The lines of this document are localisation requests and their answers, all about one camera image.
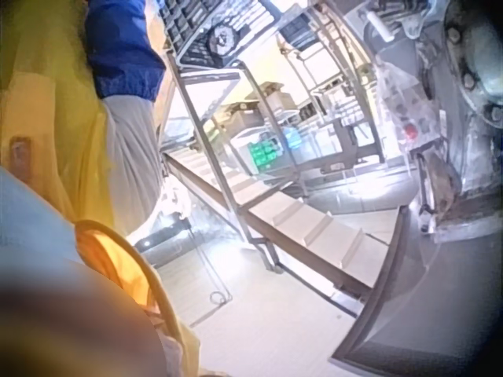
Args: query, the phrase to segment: machine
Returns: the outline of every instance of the machine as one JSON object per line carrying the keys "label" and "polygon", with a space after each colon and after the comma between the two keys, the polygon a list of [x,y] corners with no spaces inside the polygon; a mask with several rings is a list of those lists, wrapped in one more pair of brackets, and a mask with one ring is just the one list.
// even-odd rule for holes
{"label": "machine", "polygon": [[[201,197],[270,265],[281,268],[288,254],[356,303],[354,326],[331,362],[359,375],[459,374],[501,310],[503,49],[491,12],[466,0],[321,0],[283,14],[265,0],[222,2],[232,12],[242,9],[238,17],[198,3],[206,13],[189,22],[199,14],[189,11],[191,2],[166,1],[170,14],[180,9],[193,26],[171,18],[165,24],[171,72],[204,154],[166,147],[167,166],[191,190],[204,191]],[[264,38],[276,39],[307,96],[290,116],[274,111],[270,93],[240,61]],[[322,55],[333,69],[310,69]],[[247,79],[262,107],[263,126],[222,138],[241,157],[238,165],[251,160],[254,170],[223,165],[204,128],[232,88],[215,95],[205,112],[187,90],[189,82],[223,75]],[[310,143],[318,149],[302,159]],[[278,156],[285,162],[279,167]],[[351,253],[331,264],[313,251],[336,227],[330,213],[315,214],[287,196],[278,196],[288,205],[271,219],[274,205],[254,211],[287,186],[297,184],[308,196],[320,176],[326,183],[393,159],[417,169],[419,195],[400,207],[374,285],[345,269]],[[259,194],[249,199],[254,189]],[[302,210],[319,222],[302,239],[293,231],[288,238],[285,223]],[[348,250],[355,252],[362,237],[355,233]],[[342,231],[333,238],[327,244],[338,243]]]}

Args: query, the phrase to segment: person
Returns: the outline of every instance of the person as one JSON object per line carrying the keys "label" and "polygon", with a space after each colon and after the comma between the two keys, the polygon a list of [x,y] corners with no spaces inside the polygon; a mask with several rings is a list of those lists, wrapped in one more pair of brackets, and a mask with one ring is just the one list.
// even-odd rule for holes
{"label": "person", "polygon": [[[1,7],[0,267],[25,277],[55,259],[90,267],[155,324],[167,375],[198,375],[198,339],[123,238],[151,216],[162,185],[152,103],[165,66],[145,0]],[[67,293],[73,274],[50,266],[42,280],[57,270],[51,289]]]}

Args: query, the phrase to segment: stainless steel frame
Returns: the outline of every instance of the stainless steel frame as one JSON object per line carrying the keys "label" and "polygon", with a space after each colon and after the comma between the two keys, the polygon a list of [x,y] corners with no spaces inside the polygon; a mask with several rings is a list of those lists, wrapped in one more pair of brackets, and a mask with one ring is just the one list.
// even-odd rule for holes
{"label": "stainless steel frame", "polygon": [[[200,83],[200,82],[210,82],[210,81],[215,81],[218,79],[222,79],[222,74],[224,75],[237,75],[234,76],[236,78],[240,77],[239,72],[240,70],[236,69],[230,69],[230,70],[221,70],[220,71],[202,71],[202,72],[191,72],[187,75],[187,80],[185,80],[185,76],[182,76],[181,72],[178,70],[178,66],[176,64],[176,60],[173,56],[173,53],[169,52],[167,54],[168,58],[168,66],[171,70],[172,78],[174,81],[174,84],[178,87],[180,90],[180,94],[182,96],[182,99],[184,101],[184,104],[187,108],[187,111],[189,113],[189,116],[191,120],[193,121],[194,124],[194,130],[196,131],[197,139],[200,142],[200,146],[204,151],[204,154],[207,157],[208,162],[210,163],[210,167],[213,171],[213,174],[215,175],[215,179],[218,183],[218,186],[220,187],[223,198],[225,200],[226,207],[229,208],[233,214],[233,216],[236,218],[237,223],[239,224],[239,233],[241,234],[241,237],[249,242],[250,244],[255,245],[257,248],[259,248],[264,255],[266,256],[266,267],[268,269],[273,269],[276,272],[280,272],[281,269],[278,265],[279,258],[276,254],[276,251],[273,247],[270,245],[272,244],[268,239],[265,238],[254,238],[252,234],[250,233],[250,229],[248,228],[247,222],[244,220],[244,217],[241,215],[244,210],[243,208],[249,209],[255,205],[257,205],[260,201],[265,200],[267,197],[273,195],[275,192],[279,191],[281,188],[285,187],[285,185],[290,183],[291,179],[288,178],[287,183],[281,183],[280,185],[275,185],[271,189],[267,190],[264,192],[259,198],[255,198],[252,200],[250,203],[246,203],[243,206],[240,206],[233,195],[233,192],[229,186],[229,183],[227,182],[226,176],[224,175],[222,168],[220,167],[220,163],[218,162],[217,156],[215,154],[215,151],[213,150],[213,147],[211,146],[211,143],[204,131],[204,124],[213,116],[216,108],[218,107],[219,104],[217,104],[217,101],[214,101],[212,106],[205,112],[203,115],[202,119],[198,116],[196,109],[194,107],[194,104],[192,100],[190,99],[189,92],[187,91],[187,84],[194,84],[194,83]],[[264,103],[264,105],[268,107],[267,102],[265,101],[265,97],[263,96],[262,91],[260,91],[260,88],[258,87],[258,84],[256,83],[255,79],[253,78],[251,72],[244,66],[243,64],[240,64],[241,69],[245,72],[246,77],[251,81],[252,86],[254,88],[258,89],[257,95],[259,96],[259,99]],[[228,88],[227,91],[225,92],[224,95],[229,94],[232,88]],[[273,124],[274,130],[278,134],[278,138],[281,140],[281,143],[283,144],[283,147],[285,148],[285,151],[291,151],[288,148],[288,142],[286,141],[286,138],[284,134],[281,132],[280,127],[276,123],[276,119],[272,116],[272,121],[271,124]],[[295,176],[296,179],[300,180],[300,174],[296,174]],[[265,245],[266,250],[264,251],[259,245]]]}
{"label": "stainless steel frame", "polygon": [[[326,126],[327,123],[334,123],[334,130],[336,132],[337,137],[340,139],[340,145],[341,148],[343,149],[342,152],[340,153],[334,153],[329,156],[323,156],[318,159],[313,159],[310,161],[306,161],[305,163],[300,163],[299,164],[299,169],[301,171],[303,170],[310,170],[310,169],[315,169],[315,168],[326,168],[331,165],[337,164],[337,163],[343,163],[344,164],[344,169],[350,169],[352,168],[358,158],[366,157],[366,156],[371,156],[371,155],[378,155],[380,158],[380,161],[383,163],[384,162],[384,155],[382,151],[382,146],[380,144],[380,139],[379,135],[377,133],[376,125],[373,121],[373,115],[372,112],[370,111],[369,107],[369,102],[367,99],[367,95],[365,93],[364,88],[362,87],[362,84],[360,83],[358,79],[358,73],[356,72],[356,68],[354,66],[354,62],[351,59],[351,52],[348,50],[348,56],[350,57],[351,61],[347,61],[346,57],[343,55],[343,53],[340,51],[339,47],[335,44],[335,41],[339,38],[343,40],[343,44],[348,49],[348,43],[344,39],[344,37],[340,34],[341,31],[336,25],[335,20],[333,19],[333,14],[329,13],[329,9],[326,9],[323,5],[323,2],[320,2],[321,6],[318,6],[316,9],[314,7],[310,7],[306,10],[306,15],[312,20],[312,24],[316,25],[316,28],[314,29],[314,32],[318,35],[318,38],[323,46],[323,49],[326,49],[327,52],[329,52],[329,56],[333,59],[333,61],[336,63],[336,65],[340,68],[342,75],[344,75],[347,80],[350,82],[351,86],[353,87],[354,90],[354,96],[360,105],[360,108],[362,110],[362,113],[364,115],[364,119],[359,123],[366,122],[370,126],[370,130],[372,132],[372,136],[374,139],[374,143],[371,145],[366,145],[364,147],[358,147],[357,145],[354,145],[354,142],[351,140],[350,137],[347,136],[348,132],[346,127],[340,126],[337,120],[334,121],[325,121],[323,117],[323,111],[320,109],[318,106],[318,102],[314,98],[314,90],[310,89],[307,84],[304,82],[302,79],[302,76],[300,73],[297,71],[295,65],[292,63],[292,61],[289,58],[289,55],[293,53],[295,50],[288,50],[284,46],[281,46],[278,40],[278,47],[280,48],[281,54],[285,57],[286,61],[292,68],[292,70],[295,72],[297,78],[303,85],[303,88],[307,92],[311,102],[313,103],[314,108],[316,109],[318,116],[320,119],[323,120],[323,123],[321,125],[318,125],[318,127],[323,127]],[[334,28],[338,31],[340,37],[334,39],[331,35],[330,32],[328,31],[326,25],[321,21],[319,17],[319,10],[324,11],[324,14],[326,17],[330,19],[330,23],[334,25]],[[311,79],[316,83],[316,80],[314,80],[314,77],[312,76],[311,72],[309,69],[306,67],[307,73],[310,75]],[[268,172],[269,174],[283,174],[283,170],[274,170],[271,172]]]}

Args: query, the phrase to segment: clear plastic bag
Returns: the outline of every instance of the clear plastic bag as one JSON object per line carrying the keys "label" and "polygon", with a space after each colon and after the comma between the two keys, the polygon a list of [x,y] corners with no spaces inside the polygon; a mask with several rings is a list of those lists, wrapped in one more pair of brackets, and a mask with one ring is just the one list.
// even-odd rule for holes
{"label": "clear plastic bag", "polygon": [[441,137],[437,106],[415,76],[387,62],[376,66],[376,75],[380,113],[394,124],[403,152]]}

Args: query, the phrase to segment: gray sleeve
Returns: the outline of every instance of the gray sleeve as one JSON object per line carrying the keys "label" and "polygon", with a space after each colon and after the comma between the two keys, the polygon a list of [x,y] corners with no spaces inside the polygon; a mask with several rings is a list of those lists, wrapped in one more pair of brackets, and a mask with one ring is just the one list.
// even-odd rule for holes
{"label": "gray sleeve", "polygon": [[161,192],[153,103],[135,96],[111,96],[103,103],[114,223],[116,231],[127,236],[147,220]]}

